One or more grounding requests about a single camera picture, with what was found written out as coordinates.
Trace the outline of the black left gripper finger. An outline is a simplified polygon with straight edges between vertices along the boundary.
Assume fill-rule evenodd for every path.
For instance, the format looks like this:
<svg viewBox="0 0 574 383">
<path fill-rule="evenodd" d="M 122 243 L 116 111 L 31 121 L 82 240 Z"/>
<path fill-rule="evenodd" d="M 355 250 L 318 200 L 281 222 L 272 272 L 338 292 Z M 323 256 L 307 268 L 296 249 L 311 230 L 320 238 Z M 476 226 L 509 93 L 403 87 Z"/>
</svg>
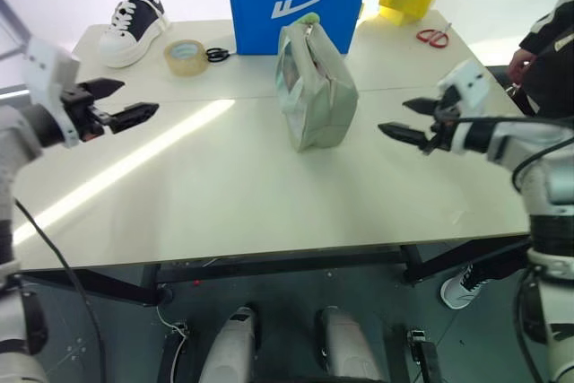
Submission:
<svg viewBox="0 0 574 383">
<path fill-rule="evenodd" d="M 113 134 L 117 134 L 148 121 L 159 107 L 157 103 L 138 102 L 115 114 L 93 108 L 92 117 Z"/>
<path fill-rule="evenodd" d="M 105 99 L 111 96 L 124 85 L 124 82 L 110 78 L 96 78 L 79 83 L 79 86 L 87 91 L 95 100 Z"/>
</svg>

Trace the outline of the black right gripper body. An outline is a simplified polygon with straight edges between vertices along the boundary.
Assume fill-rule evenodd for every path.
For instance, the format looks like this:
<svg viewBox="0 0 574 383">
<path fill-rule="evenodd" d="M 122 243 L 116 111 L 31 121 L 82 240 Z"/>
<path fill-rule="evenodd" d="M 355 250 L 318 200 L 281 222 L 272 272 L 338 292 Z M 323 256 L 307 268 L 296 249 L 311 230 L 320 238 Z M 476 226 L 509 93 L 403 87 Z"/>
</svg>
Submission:
<svg viewBox="0 0 574 383">
<path fill-rule="evenodd" d="M 460 117 L 460 108 L 457 104 L 461 95 L 455 86 L 449 86 L 444 93 L 431 103 L 430 114 L 434 122 L 430 127 L 433 136 L 422 149 L 424 154 L 431 154 L 435 150 L 449 152 L 452 146 L 454 133 L 457 130 L 457 120 Z"/>
</svg>

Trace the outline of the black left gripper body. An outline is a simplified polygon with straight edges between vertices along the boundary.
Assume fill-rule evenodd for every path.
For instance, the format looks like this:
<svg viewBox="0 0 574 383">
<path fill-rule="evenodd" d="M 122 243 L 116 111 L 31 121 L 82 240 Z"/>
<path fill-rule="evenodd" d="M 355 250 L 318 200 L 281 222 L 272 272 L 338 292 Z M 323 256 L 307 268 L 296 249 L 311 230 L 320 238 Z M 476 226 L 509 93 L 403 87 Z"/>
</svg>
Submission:
<svg viewBox="0 0 574 383">
<path fill-rule="evenodd" d="M 110 94 L 104 91 L 92 94 L 85 88 L 74 88 L 63 92 L 60 100 L 81 141 L 90 141 L 105 134 L 104 125 L 92 110 L 95 109 L 96 100 L 109 96 Z"/>
</svg>

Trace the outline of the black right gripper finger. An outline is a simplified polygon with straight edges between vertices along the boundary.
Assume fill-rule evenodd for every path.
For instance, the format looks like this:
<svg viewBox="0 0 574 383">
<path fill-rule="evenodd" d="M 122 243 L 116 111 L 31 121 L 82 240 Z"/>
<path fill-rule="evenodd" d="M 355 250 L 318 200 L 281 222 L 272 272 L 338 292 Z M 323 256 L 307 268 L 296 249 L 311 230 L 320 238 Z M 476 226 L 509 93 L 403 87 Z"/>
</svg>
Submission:
<svg viewBox="0 0 574 383">
<path fill-rule="evenodd" d="M 423 131 L 415 130 L 400 123 L 378 124 L 378 129 L 384 135 L 396 141 L 416 146 L 418 149 L 424 149 L 429 143 L 429 139 Z"/>
<path fill-rule="evenodd" d="M 439 100 L 436 99 L 414 98 L 404 101 L 403 106 L 420 115 L 428 117 L 437 117 L 439 115 Z"/>
</svg>

